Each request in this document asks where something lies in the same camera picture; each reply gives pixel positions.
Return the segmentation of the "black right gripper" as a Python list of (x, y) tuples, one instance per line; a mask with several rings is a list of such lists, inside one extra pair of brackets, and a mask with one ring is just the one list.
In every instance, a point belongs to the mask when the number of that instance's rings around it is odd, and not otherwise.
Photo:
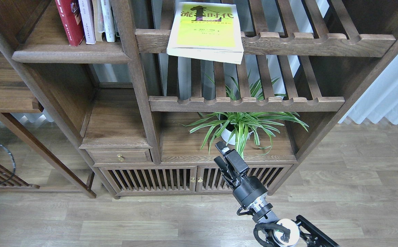
[(248, 176), (248, 166), (236, 150), (230, 150), (224, 142), (215, 144), (224, 159), (214, 158), (222, 177), (228, 187), (233, 189), (233, 196), (243, 209), (248, 209), (257, 198), (267, 192), (267, 189), (255, 176)]

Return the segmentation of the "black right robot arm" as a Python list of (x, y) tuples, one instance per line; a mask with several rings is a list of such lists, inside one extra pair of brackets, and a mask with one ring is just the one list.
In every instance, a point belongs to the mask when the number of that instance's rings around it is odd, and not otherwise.
[(249, 167), (236, 150), (230, 150), (224, 142), (216, 148), (222, 156), (214, 158), (233, 196), (241, 205), (238, 216), (251, 215), (256, 223), (253, 234), (264, 247), (294, 247), (300, 238), (308, 247), (337, 247), (338, 244), (298, 215), (296, 220), (279, 219), (266, 202), (267, 189), (256, 176), (248, 176)]

